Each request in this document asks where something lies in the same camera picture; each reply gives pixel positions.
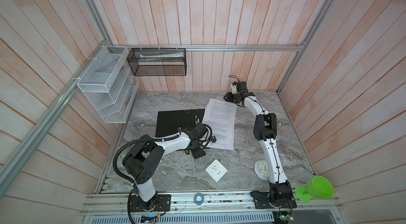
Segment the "blue folder black inside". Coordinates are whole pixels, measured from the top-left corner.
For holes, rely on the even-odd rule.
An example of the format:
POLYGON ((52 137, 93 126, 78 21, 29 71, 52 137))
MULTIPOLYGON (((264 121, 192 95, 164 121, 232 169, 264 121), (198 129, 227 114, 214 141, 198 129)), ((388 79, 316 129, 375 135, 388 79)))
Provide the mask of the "blue folder black inside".
POLYGON ((160 111, 156 123, 155 137, 164 137, 175 134, 178 128, 184 129, 195 124, 195 116, 200 122, 204 117, 205 109, 187 109, 174 111, 160 111))

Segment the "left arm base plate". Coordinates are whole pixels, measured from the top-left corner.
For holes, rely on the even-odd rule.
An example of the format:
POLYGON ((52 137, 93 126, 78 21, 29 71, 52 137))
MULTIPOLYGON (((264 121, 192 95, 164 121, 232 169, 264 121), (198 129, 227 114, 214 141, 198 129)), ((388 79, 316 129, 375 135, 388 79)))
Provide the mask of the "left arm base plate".
POLYGON ((145 202, 139 195, 131 195, 128 199, 128 212, 151 212, 165 213, 170 211, 171 195, 156 194, 145 202))

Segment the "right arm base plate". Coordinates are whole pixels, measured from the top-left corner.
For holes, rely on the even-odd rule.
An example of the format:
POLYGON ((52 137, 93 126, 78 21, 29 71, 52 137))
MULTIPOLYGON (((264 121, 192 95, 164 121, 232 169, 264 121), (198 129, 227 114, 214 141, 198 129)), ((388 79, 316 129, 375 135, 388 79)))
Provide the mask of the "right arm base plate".
POLYGON ((253 198, 256 209, 297 208, 292 193, 273 195, 271 192, 252 191, 250 196, 253 198))

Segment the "printed paper sheet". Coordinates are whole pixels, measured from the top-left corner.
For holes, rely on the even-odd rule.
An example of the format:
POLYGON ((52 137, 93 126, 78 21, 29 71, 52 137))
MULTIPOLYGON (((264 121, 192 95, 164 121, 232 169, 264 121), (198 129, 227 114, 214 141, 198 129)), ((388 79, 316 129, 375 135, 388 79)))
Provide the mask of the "printed paper sheet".
POLYGON ((234 127, 230 124, 224 124, 214 121, 209 121, 208 125, 212 129, 213 136, 216 137, 216 142, 211 143, 209 147, 220 150, 234 150, 234 127))
POLYGON ((206 106, 203 123, 209 125, 213 134, 234 137, 237 106, 226 101, 210 99, 206 106))

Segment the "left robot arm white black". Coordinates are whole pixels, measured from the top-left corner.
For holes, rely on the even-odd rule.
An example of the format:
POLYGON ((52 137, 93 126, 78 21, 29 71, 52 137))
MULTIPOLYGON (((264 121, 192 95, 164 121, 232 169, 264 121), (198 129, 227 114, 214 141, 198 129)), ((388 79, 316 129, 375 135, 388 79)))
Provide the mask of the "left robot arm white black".
POLYGON ((152 177, 161 159, 175 151, 185 151, 197 159, 206 155, 204 149, 217 142, 210 126, 202 123, 178 128, 177 133, 164 137, 143 135, 122 146, 113 158, 115 173, 130 182, 128 209, 162 210, 161 200, 152 177))

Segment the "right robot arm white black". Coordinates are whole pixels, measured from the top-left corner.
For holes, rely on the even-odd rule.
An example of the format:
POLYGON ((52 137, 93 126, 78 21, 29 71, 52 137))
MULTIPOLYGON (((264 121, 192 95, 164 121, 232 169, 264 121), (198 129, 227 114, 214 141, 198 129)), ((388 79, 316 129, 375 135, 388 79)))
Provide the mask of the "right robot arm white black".
POLYGON ((269 193, 263 200, 264 208, 296 208, 294 192, 283 170, 277 150, 277 116, 268 112, 258 102, 254 93, 249 92, 246 82, 233 82, 231 92, 224 96, 224 100, 239 107, 248 108, 255 117, 253 134, 259 141, 265 155, 265 167, 260 162, 255 164, 255 172, 264 176, 269 182, 269 193))

